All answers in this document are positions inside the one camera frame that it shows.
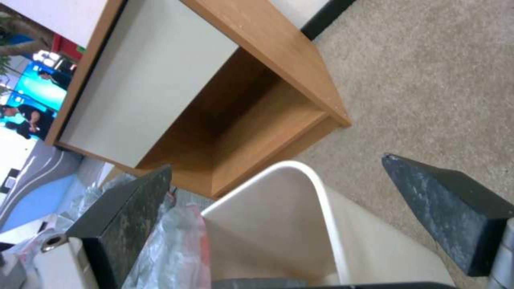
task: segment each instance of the wooden cabinet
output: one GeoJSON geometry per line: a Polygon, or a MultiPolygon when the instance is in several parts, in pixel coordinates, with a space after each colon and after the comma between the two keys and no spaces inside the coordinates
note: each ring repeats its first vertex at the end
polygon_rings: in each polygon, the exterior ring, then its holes
{"type": "Polygon", "coordinates": [[[323,60],[270,2],[109,1],[47,142],[218,197],[338,125],[323,60]]]}

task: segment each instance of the wooden panel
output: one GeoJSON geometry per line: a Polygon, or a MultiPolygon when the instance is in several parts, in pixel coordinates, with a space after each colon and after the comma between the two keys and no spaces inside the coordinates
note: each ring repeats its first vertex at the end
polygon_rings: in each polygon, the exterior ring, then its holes
{"type": "Polygon", "coordinates": [[[172,165],[172,184],[210,195],[212,184],[212,133],[199,111],[188,109],[163,134],[136,169],[150,171],[172,165]]]}
{"type": "Polygon", "coordinates": [[[109,33],[111,26],[124,2],[125,1],[123,0],[109,0],[105,4],[105,8],[103,9],[102,15],[98,20],[98,24],[96,25],[93,35],[89,40],[87,49],[82,56],[82,59],[77,66],[77,71],[75,72],[68,87],[66,98],[61,105],[59,113],[57,113],[56,119],[53,121],[48,135],[46,136],[45,142],[47,145],[54,145],[61,131],[64,129],[64,125],[66,124],[66,121],[73,111],[74,105],[78,99],[79,92],[89,75],[91,66],[94,64],[95,59],[97,58],[97,54],[102,48],[105,37],[109,33]]]}
{"type": "Polygon", "coordinates": [[[217,118],[236,102],[267,67],[242,48],[218,70],[191,105],[217,118]]]}
{"type": "Polygon", "coordinates": [[[213,196],[240,184],[326,117],[326,112],[278,79],[218,138],[213,156],[213,196]]]}
{"type": "Polygon", "coordinates": [[[351,124],[316,47],[269,1],[181,1],[340,124],[351,124]]]}
{"type": "Polygon", "coordinates": [[[276,162],[294,158],[296,155],[312,146],[313,143],[321,140],[323,137],[331,133],[338,126],[339,124],[332,117],[328,117],[327,115],[323,121],[319,122],[308,132],[274,155],[260,170],[264,170],[276,162]]]}

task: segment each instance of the black baseboard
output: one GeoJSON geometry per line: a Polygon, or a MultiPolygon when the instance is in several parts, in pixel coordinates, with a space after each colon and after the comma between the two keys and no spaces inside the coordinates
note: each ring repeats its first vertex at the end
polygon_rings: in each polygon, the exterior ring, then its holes
{"type": "Polygon", "coordinates": [[[327,28],[344,10],[346,10],[355,0],[329,0],[323,8],[312,17],[302,27],[302,32],[309,38],[314,40],[327,28]]]}

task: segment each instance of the white wall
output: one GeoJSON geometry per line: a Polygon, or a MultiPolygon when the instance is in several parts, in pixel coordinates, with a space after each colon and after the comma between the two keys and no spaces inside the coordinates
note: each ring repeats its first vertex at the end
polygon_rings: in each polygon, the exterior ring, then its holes
{"type": "Polygon", "coordinates": [[[0,0],[55,33],[86,47],[106,0],[0,0]]]}

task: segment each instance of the black plastic part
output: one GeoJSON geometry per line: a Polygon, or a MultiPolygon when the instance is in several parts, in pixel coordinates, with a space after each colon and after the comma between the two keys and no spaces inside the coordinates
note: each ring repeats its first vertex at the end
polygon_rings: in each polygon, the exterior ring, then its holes
{"type": "Polygon", "coordinates": [[[314,40],[355,0],[330,0],[303,27],[302,32],[309,40],[314,40]]]}
{"type": "Polygon", "coordinates": [[[488,276],[514,206],[459,171],[393,154],[386,154],[382,165],[417,219],[461,270],[488,276]]]}
{"type": "Polygon", "coordinates": [[[82,239],[100,288],[123,285],[152,232],[170,179],[166,166],[108,190],[66,232],[82,239]]]}

